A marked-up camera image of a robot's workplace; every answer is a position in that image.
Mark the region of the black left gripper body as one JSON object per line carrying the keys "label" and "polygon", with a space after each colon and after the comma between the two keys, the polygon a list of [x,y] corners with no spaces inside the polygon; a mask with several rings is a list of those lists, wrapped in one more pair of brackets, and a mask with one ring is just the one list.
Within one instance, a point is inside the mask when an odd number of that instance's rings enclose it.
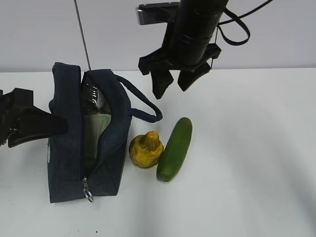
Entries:
{"label": "black left gripper body", "polygon": [[17,118],[34,105],[34,92],[15,88],[10,93],[0,91],[0,145],[4,145],[12,134],[18,132]]}

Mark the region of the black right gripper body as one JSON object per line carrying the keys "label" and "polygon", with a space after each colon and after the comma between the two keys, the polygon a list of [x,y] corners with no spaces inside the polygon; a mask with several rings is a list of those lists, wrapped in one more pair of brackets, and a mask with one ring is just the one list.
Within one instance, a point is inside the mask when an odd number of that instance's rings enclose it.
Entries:
{"label": "black right gripper body", "polygon": [[220,47],[215,43],[207,45],[202,53],[180,52],[180,57],[176,58],[161,47],[153,53],[141,57],[138,67],[143,75],[153,72],[167,72],[179,70],[181,72],[206,74],[210,71],[209,59],[217,59],[221,53]]}

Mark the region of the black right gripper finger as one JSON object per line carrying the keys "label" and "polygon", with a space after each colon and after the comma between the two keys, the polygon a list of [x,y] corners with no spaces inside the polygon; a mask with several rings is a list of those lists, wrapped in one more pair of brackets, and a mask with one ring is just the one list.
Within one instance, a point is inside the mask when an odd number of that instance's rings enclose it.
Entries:
{"label": "black right gripper finger", "polygon": [[151,71],[153,94],[156,99],[161,99],[166,89],[173,83],[173,77],[169,70]]}
{"label": "black right gripper finger", "polygon": [[178,85],[182,91],[186,91],[197,79],[209,73],[210,65],[205,62],[192,71],[181,71],[178,77]]}

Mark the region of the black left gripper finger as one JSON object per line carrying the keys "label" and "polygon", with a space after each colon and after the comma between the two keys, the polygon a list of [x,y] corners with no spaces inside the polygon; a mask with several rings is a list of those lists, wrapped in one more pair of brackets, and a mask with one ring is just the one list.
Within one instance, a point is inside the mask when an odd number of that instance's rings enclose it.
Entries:
{"label": "black left gripper finger", "polygon": [[25,109],[17,117],[17,138],[47,138],[64,134],[68,123],[64,118],[47,113],[35,106]]}

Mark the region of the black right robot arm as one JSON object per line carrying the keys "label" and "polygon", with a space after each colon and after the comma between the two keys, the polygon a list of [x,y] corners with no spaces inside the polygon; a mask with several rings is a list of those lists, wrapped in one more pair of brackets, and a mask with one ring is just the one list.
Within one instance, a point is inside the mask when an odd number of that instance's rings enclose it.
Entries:
{"label": "black right robot arm", "polygon": [[152,77],[153,94],[160,99],[173,83],[172,70],[179,70],[178,85],[186,91],[207,74],[209,59],[218,58],[221,49],[210,43],[226,0],[181,0],[141,4],[136,8],[140,25],[166,23],[161,47],[139,59],[143,75]]}

